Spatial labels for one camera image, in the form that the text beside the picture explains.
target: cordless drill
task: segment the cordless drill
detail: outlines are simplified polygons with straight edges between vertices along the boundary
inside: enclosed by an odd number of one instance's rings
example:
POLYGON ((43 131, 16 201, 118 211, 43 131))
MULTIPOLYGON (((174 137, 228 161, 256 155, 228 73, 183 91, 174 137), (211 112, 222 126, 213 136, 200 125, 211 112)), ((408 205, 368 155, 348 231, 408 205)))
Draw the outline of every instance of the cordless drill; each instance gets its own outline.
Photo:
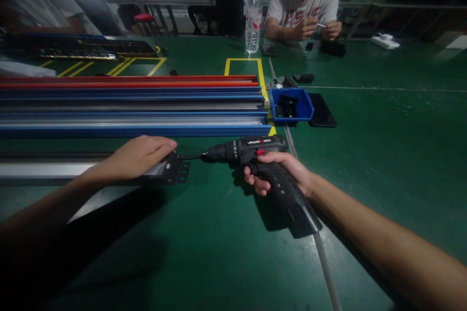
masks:
POLYGON ((253 175, 268 181, 271 184, 270 194, 285 215, 294 238, 319 232, 323 228, 320 220, 287 169, 280 163, 265 164, 257 159, 268 152, 287 152, 285 137, 275 135, 241 138, 212 146, 203 156, 211 161, 227 161, 248 166, 253 175))

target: power strip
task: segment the power strip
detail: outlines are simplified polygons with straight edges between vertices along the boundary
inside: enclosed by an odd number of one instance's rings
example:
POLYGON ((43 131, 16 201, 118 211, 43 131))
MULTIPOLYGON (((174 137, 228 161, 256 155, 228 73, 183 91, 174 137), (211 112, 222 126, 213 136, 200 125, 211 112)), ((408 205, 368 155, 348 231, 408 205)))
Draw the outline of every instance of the power strip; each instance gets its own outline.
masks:
POLYGON ((389 34, 383 34, 380 36, 374 36, 371 38, 371 42, 375 45, 378 45, 386 50, 393 50, 400 46, 399 43, 396 43, 392 40, 393 36, 389 34))

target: drill bit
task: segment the drill bit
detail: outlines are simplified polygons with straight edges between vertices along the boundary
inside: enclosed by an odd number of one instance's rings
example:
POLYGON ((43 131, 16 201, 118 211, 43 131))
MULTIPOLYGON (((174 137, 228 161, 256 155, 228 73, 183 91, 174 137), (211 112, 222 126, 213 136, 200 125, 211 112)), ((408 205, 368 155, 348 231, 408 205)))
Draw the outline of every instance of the drill bit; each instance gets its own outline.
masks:
POLYGON ((184 155, 179 155, 179 158, 180 159, 186 159, 186 158, 193 158, 194 159, 194 158, 201 158, 201 157, 203 157, 203 156, 205 156, 207 154, 208 154, 207 152, 204 152, 204 153, 201 153, 199 155, 185 155, 185 156, 184 155))

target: blue plastic bin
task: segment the blue plastic bin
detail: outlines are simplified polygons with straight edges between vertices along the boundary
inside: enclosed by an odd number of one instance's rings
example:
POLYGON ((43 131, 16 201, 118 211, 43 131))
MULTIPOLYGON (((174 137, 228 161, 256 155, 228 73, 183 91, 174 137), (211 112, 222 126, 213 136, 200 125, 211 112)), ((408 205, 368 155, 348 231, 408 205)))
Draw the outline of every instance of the blue plastic bin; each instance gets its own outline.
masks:
POLYGON ((276 122, 297 122, 297 121, 309 121, 313 118, 315 109, 311 104, 311 98, 306 93, 305 89, 302 88, 283 88, 283 89, 272 89, 271 90, 271 110, 272 120, 276 122), (286 95, 298 98, 297 114, 296 118, 278 118, 276 116, 277 101, 279 101, 280 95, 286 95))

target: plastic bottle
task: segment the plastic bottle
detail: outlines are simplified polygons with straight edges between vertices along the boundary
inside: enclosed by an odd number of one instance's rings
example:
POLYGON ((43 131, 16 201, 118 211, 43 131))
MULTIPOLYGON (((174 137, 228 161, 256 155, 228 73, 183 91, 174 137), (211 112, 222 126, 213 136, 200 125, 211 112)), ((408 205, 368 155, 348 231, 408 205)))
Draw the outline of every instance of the plastic bottle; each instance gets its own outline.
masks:
POLYGON ((263 22, 263 6, 261 0, 248 0, 245 26, 245 43, 248 53, 256 53, 259 47, 259 36, 263 22))

